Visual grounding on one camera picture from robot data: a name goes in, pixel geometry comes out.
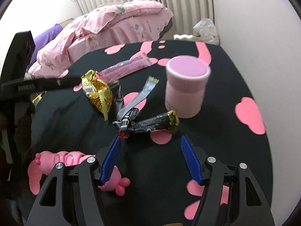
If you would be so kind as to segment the yellow noodle snack bag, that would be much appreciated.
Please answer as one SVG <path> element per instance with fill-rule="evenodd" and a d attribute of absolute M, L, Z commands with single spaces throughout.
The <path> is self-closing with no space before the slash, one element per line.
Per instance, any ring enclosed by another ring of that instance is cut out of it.
<path fill-rule="evenodd" d="M 90 99 L 91 104 L 103 114 L 104 120 L 107 121 L 113 103 L 110 87 L 102 80 L 100 74 L 92 69 L 82 75 L 81 80 L 86 97 Z"/>

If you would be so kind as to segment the yellow bag lined trash bin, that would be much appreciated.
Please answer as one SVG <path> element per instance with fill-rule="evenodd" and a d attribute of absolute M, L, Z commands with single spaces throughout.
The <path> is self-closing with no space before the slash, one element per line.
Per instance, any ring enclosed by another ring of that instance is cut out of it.
<path fill-rule="evenodd" d="M 36 107 L 37 104 L 41 101 L 42 97 L 44 96 L 44 93 L 39 94 L 32 100 L 32 104 Z"/>

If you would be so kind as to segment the purple pillow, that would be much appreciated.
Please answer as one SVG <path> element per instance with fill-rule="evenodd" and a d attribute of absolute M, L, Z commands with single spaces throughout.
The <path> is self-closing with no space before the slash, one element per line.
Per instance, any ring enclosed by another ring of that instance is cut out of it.
<path fill-rule="evenodd" d="M 34 38 L 35 49 L 30 63 L 27 66 L 27 70 L 29 70 L 29 68 L 37 61 L 38 51 L 45 47 L 50 41 L 54 40 L 62 30 L 63 27 L 60 24 L 55 24 L 53 27 Z"/>

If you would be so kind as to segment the black pink patterned tablecloth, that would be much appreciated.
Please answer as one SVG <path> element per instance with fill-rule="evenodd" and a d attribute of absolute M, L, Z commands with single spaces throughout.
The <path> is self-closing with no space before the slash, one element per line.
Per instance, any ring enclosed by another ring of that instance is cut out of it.
<path fill-rule="evenodd" d="M 115 136 L 121 150 L 110 180 L 97 187 L 109 225 L 192 225 L 204 187 L 193 180 L 181 150 L 186 135 L 208 156 L 226 165 L 246 164 L 271 203 L 271 155 L 266 128 L 257 103 L 224 51 L 200 42 L 143 42 L 87 53 L 65 76 L 100 72 L 144 53 L 152 66 L 108 83 L 113 103 L 108 120 L 91 104 L 82 84 L 53 91 L 12 96 L 15 131 L 26 144 L 24 161 L 14 161 L 10 189 L 28 216 L 45 174 L 32 172 L 36 154 L 81 152 L 96 155 Z M 200 112 L 179 118 L 165 106 L 166 64 L 176 56 L 194 56 L 211 68 Z M 35 107 L 32 100 L 44 93 Z M 218 220 L 228 210 L 229 183 L 224 183 Z"/>

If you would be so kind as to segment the pink cylinder container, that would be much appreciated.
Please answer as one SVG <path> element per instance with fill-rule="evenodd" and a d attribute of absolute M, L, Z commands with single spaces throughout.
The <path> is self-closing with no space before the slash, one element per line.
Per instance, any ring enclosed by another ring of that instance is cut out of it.
<path fill-rule="evenodd" d="M 176 109 L 179 118 L 196 116 L 203 104 L 210 66 L 194 56 L 176 56 L 166 64 L 165 106 Z"/>

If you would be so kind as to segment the pink purple bar wrapper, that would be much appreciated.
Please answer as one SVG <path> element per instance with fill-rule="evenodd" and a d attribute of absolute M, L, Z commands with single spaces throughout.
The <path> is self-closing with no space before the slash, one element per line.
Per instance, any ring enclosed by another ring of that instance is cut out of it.
<path fill-rule="evenodd" d="M 108 84 L 150 66 L 152 66 L 152 62 L 149 57 L 146 54 L 141 53 L 134 58 L 119 62 L 97 72 L 97 76 Z"/>

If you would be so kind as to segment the pink floral bed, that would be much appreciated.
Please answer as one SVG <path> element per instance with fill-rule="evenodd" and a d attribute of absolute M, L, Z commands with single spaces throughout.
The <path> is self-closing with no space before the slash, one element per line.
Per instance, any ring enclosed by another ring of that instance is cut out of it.
<path fill-rule="evenodd" d="M 162 3 L 133 0 L 99 6 L 71 21 L 37 53 L 27 70 L 32 78 L 59 76 L 89 52 L 115 45 L 156 41 L 171 24 L 173 12 Z"/>

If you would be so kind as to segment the white plastic bag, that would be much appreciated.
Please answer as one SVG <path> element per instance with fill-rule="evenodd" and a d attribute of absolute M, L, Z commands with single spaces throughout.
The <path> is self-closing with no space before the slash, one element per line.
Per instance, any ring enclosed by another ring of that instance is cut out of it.
<path fill-rule="evenodd" d="M 211 21 L 209 18 L 200 20 L 193 27 L 193 30 L 199 41 L 207 44 L 219 45 L 217 29 L 213 21 Z"/>

